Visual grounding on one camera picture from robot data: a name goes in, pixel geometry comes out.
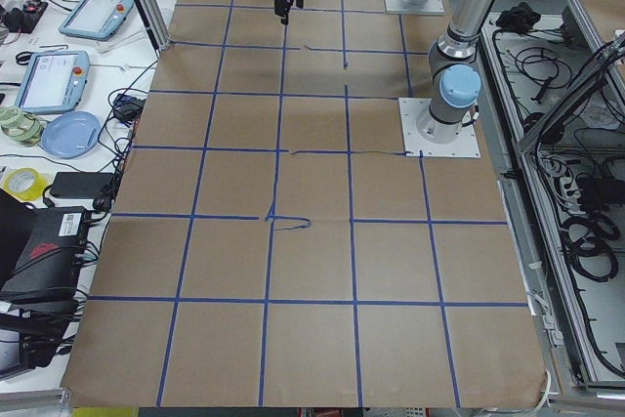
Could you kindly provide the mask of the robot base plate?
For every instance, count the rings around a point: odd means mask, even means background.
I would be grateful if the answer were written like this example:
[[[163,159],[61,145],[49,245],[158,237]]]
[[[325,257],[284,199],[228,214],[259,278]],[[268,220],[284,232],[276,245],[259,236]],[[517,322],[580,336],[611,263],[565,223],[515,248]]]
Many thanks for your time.
[[[460,123],[440,124],[429,113],[430,102],[398,100],[404,152],[414,157],[480,158],[471,112],[468,110]]]

